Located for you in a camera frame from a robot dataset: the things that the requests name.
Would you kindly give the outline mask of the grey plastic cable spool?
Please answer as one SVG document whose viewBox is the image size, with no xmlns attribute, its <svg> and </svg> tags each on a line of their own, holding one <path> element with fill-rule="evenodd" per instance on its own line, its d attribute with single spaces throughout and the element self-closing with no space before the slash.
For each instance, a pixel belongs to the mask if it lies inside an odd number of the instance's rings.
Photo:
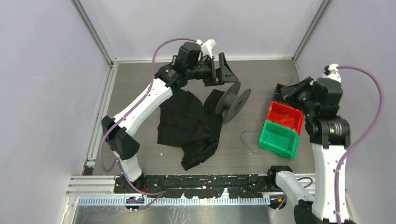
<svg viewBox="0 0 396 224">
<path fill-rule="evenodd" d="M 242 94 L 238 94 L 240 87 L 240 82 L 234 83 L 222 95 L 216 105 L 215 114 L 222 115 L 224 123 L 231 121 L 248 101 L 251 89 L 246 89 Z"/>
</svg>

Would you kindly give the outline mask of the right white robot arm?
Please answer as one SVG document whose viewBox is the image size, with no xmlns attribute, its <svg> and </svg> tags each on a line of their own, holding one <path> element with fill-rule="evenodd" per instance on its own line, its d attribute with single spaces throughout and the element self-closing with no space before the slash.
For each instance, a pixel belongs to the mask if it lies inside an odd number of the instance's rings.
<svg viewBox="0 0 396 224">
<path fill-rule="evenodd" d="M 297 224 L 351 224 L 345 196 L 345 153 L 349 123 L 337 113 L 343 90 L 340 80 L 308 77 L 281 88 L 284 101 L 300 110 L 315 160 L 315 192 L 309 193 L 288 166 L 271 166 L 266 179 L 271 191 L 283 191 Z"/>
</svg>

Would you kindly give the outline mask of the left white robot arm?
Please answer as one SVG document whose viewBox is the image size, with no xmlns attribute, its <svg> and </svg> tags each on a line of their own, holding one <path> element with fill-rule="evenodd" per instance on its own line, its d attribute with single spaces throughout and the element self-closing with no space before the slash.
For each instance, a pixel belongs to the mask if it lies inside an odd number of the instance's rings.
<svg viewBox="0 0 396 224">
<path fill-rule="evenodd" d="M 216 42 L 213 39 L 205 42 L 191 38 L 181 40 L 184 43 L 169 64 L 158 70 L 151 69 L 151 80 L 145 90 L 123 111 L 113 117 L 106 115 L 101 120 L 103 136 L 99 150 L 108 144 L 126 179 L 125 187 L 132 193 L 140 192 L 143 187 L 143 171 L 137 159 L 140 145 L 133 138 L 143 121 L 189 80 L 202 80 L 206 87 L 239 81 L 223 52 L 219 54 L 219 67 L 215 68 L 212 49 Z"/>
</svg>

